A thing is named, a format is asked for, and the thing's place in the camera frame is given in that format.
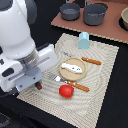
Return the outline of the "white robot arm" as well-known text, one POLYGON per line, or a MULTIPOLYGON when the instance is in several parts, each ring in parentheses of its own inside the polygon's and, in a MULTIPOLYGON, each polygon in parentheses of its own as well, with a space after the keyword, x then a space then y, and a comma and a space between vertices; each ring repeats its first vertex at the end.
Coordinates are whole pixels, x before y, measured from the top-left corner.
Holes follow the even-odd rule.
POLYGON ((29 25, 37 17, 34 0, 0 0, 0 88, 21 92, 41 81, 43 71, 57 63, 54 45, 38 51, 29 25))

